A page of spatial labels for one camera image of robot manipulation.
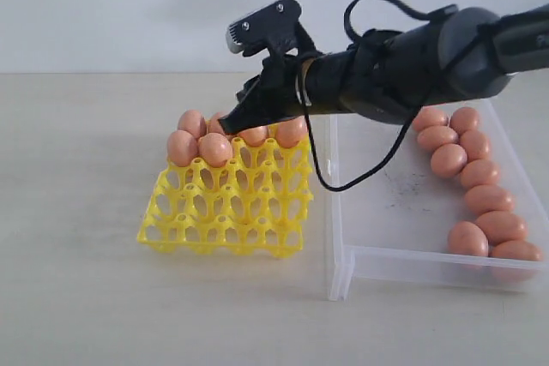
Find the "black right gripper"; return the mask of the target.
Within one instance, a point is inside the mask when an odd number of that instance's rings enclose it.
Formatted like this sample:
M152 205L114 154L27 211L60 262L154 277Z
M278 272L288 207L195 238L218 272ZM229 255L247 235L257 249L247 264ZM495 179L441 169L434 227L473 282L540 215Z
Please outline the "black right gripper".
M305 92L305 64L311 53L280 54L270 51L262 71L237 93L238 104L218 122L224 132L236 135L247 129L308 116L311 103Z

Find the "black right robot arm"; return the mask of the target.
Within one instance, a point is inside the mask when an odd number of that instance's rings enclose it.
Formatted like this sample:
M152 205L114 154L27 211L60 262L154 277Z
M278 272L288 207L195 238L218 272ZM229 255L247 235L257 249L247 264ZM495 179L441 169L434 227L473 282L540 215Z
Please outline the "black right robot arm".
M421 106L489 99L514 74L548 65L544 6L506 16L449 6L414 30L372 29L329 54L315 47L300 15L295 0L280 0L227 29L233 53L268 56L221 119L226 133L304 114L355 113L402 124Z

